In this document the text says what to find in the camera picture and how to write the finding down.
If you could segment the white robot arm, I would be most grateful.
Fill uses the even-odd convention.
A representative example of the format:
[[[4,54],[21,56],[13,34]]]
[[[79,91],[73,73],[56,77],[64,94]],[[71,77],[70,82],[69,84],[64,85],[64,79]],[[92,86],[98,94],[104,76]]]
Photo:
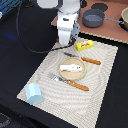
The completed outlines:
[[[74,24],[78,19],[80,0],[36,0],[36,3],[43,9],[56,8],[58,10],[57,29],[59,43],[67,45]]]

